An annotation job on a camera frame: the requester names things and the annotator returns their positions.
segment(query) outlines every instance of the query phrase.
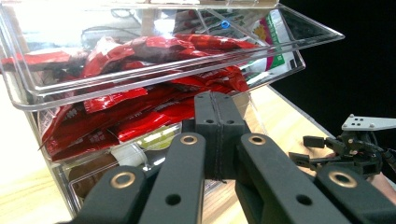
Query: white bracket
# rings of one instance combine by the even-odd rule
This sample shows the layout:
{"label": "white bracket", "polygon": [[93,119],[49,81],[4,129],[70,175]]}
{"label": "white bracket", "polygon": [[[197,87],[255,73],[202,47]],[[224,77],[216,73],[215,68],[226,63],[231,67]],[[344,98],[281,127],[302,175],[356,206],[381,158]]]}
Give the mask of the white bracket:
{"label": "white bracket", "polygon": [[396,119],[381,119],[349,115],[343,126],[344,131],[379,131],[396,128]]}

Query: black background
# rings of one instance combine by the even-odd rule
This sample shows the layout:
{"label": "black background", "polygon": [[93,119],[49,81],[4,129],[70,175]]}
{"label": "black background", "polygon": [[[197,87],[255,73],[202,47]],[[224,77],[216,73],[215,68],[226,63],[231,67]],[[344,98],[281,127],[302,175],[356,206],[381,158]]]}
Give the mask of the black background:
{"label": "black background", "polygon": [[[349,114],[396,119],[396,1],[280,3],[346,38],[302,49],[305,70],[271,86],[333,135]],[[396,130],[375,134],[381,147],[396,148]]]}

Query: white cap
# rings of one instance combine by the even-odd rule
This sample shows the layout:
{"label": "white cap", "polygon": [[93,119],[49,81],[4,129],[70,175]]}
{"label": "white cap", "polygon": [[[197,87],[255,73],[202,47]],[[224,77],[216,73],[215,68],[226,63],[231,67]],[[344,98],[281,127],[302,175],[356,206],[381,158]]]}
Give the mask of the white cap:
{"label": "white cap", "polygon": [[111,151],[111,154],[119,162],[119,165],[138,166],[147,162],[147,157],[140,147],[135,144],[127,144]]}

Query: wooden table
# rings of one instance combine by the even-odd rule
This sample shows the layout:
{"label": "wooden table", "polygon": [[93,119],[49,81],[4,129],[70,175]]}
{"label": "wooden table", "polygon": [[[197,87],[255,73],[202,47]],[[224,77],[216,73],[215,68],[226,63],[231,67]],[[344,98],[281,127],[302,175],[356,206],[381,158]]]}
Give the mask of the wooden table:
{"label": "wooden table", "polygon": [[[55,223],[70,220],[66,205],[39,151],[37,142],[21,111],[10,105],[4,91],[2,98],[1,136],[3,156],[0,162],[0,223]],[[304,135],[327,136],[306,115],[268,87],[252,91],[264,131],[285,151],[322,157],[329,149],[309,150],[303,146]],[[258,130],[260,123],[252,121]],[[233,191],[233,182],[207,194],[204,223],[247,223]]]}

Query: brass ring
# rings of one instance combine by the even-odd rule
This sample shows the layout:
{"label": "brass ring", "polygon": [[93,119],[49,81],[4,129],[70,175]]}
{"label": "brass ring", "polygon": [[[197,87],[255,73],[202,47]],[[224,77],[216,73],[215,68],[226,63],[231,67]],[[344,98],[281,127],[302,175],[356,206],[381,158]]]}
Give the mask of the brass ring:
{"label": "brass ring", "polygon": [[263,137],[261,137],[261,136],[258,136],[258,135],[250,136],[249,139],[248,139],[248,141],[249,141],[250,143],[252,143],[252,144],[254,144],[254,145],[258,145],[258,146],[264,145],[264,144],[265,144],[265,138],[263,138]]}
{"label": "brass ring", "polygon": [[339,171],[329,172],[329,178],[332,182],[344,188],[353,189],[358,186],[358,182],[352,176]]}
{"label": "brass ring", "polygon": [[184,145],[194,145],[198,142],[198,138],[192,135],[186,135],[181,137],[180,142]]}
{"label": "brass ring", "polygon": [[[124,183],[119,183],[117,181],[117,179],[120,176],[123,176],[123,175],[129,176],[129,180],[124,182]],[[135,176],[134,176],[133,173],[131,173],[131,172],[122,172],[122,173],[119,173],[117,175],[114,175],[113,178],[111,178],[110,184],[115,189],[124,189],[124,188],[132,185],[134,183],[134,180],[135,180]]]}

